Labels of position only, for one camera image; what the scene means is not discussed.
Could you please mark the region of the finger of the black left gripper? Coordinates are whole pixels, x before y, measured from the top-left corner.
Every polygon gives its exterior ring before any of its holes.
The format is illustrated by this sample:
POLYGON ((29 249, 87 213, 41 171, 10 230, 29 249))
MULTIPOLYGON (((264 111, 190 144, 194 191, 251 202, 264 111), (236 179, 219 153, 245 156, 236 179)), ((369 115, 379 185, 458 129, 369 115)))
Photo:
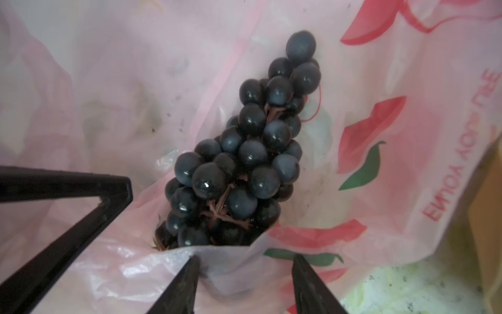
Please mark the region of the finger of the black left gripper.
POLYGON ((1 167, 1 202, 98 197, 86 217, 1 284, 2 313, 30 313, 108 225, 133 200, 129 178, 116 175, 1 167))

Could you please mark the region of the pink printed plastic bag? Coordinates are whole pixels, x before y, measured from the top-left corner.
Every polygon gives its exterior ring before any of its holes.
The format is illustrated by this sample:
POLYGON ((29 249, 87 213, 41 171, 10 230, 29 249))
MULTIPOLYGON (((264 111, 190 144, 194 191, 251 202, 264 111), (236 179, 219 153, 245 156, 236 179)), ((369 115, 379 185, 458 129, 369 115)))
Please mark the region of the pink printed plastic bag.
POLYGON ((1 163, 134 192, 36 313, 144 313, 192 253, 199 313, 291 309, 292 253, 346 294, 435 251, 500 134, 500 1, 1 2, 1 163), (278 226, 247 248, 153 249, 175 158, 224 129, 301 30, 322 79, 278 226))

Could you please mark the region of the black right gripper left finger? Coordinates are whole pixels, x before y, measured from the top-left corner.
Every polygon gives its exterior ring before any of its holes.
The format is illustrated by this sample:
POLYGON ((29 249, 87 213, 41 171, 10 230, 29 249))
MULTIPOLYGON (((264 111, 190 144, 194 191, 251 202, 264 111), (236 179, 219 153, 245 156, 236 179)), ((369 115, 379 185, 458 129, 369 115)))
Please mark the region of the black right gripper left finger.
POLYGON ((147 314, 194 313, 200 268, 200 258, 191 256, 147 314))

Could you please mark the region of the fake dark grape bunch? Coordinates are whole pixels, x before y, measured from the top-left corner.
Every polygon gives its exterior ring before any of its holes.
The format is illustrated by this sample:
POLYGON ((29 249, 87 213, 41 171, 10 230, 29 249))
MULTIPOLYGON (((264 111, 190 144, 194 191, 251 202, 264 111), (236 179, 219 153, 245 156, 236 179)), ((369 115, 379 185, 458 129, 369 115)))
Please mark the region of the fake dark grape bunch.
POLYGON ((171 209, 154 232, 158 250, 246 246, 278 221, 300 174, 299 114, 321 79, 311 32, 293 33, 285 51, 267 77, 240 85, 242 108, 219 136, 177 158, 165 187, 171 209))

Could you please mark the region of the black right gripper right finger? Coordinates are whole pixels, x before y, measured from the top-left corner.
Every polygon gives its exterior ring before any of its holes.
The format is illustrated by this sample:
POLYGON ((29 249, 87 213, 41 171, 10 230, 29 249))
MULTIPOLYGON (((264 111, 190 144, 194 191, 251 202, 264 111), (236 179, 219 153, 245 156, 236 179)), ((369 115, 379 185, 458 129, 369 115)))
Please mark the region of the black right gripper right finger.
POLYGON ((295 306, 300 314, 348 314, 303 255, 293 260, 295 306))

